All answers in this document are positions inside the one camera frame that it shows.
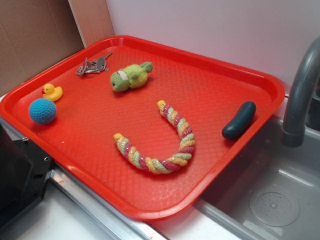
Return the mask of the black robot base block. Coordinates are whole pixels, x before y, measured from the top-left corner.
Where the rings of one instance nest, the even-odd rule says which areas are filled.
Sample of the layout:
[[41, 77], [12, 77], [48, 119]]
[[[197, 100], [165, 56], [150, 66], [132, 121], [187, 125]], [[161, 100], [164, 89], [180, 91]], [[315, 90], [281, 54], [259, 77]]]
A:
[[11, 139], [0, 127], [1, 230], [43, 200], [51, 169], [48, 153], [30, 139]]

